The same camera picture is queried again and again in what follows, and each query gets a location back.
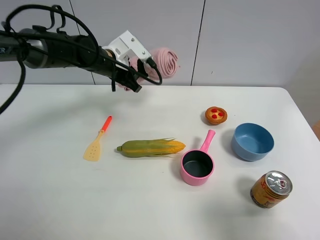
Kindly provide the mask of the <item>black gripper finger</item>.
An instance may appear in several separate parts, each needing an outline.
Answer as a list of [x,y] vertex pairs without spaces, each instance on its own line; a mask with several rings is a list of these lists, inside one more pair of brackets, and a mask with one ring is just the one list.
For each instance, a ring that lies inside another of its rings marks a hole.
[[135,84],[134,86],[131,87],[131,90],[135,93],[138,93],[142,89],[142,86],[139,84]]

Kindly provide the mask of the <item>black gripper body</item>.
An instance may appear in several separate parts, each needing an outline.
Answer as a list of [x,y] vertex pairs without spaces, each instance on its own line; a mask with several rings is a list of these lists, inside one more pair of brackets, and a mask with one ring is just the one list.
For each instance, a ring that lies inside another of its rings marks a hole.
[[112,57],[104,57],[101,65],[101,75],[110,78],[113,82],[127,88],[139,88],[137,82],[138,75],[132,67],[116,66],[116,61]]

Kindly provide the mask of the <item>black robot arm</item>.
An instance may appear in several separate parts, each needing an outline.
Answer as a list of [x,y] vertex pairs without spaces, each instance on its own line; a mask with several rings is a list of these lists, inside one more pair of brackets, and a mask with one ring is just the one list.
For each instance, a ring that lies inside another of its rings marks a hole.
[[95,46],[90,37],[69,36],[64,33],[23,29],[20,32],[0,32],[0,60],[18,58],[31,69],[78,67],[111,79],[111,85],[120,84],[133,92],[141,90],[138,73],[116,60],[109,50]]

